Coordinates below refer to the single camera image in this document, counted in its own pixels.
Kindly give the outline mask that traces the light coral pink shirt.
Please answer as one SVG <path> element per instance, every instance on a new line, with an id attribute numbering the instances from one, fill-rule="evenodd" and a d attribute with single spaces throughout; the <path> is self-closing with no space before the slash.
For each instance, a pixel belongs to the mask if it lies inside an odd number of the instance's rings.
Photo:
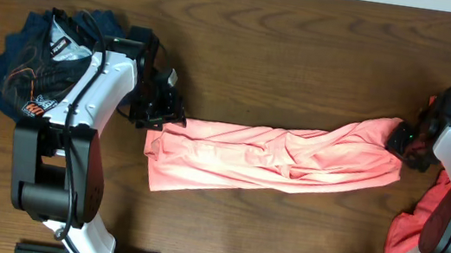
<path id="1" fill-rule="evenodd" d="M 385 144 L 400 120 L 379 118 L 336 130 L 288 130 L 190 119 L 147 132 L 152 191 L 271 189 L 333 193 L 398 181 L 402 162 Z"/>

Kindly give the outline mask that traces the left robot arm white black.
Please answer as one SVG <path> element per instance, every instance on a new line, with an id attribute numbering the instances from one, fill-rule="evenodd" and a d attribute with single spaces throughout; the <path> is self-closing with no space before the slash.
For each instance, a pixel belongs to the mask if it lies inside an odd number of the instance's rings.
<path id="1" fill-rule="evenodd" d="M 15 127 L 11 201 L 54 233 L 56 246 L 18 243 L 15 253 L 116 253 L 116 239 L 99 214 L 104 191 L 100 135 L 129 99 L 125 118 L 138 129 L 186 124 L 173 68 L 154 62 L 165 47 L 105 37 L 90 68 L 62 104 Z"/>

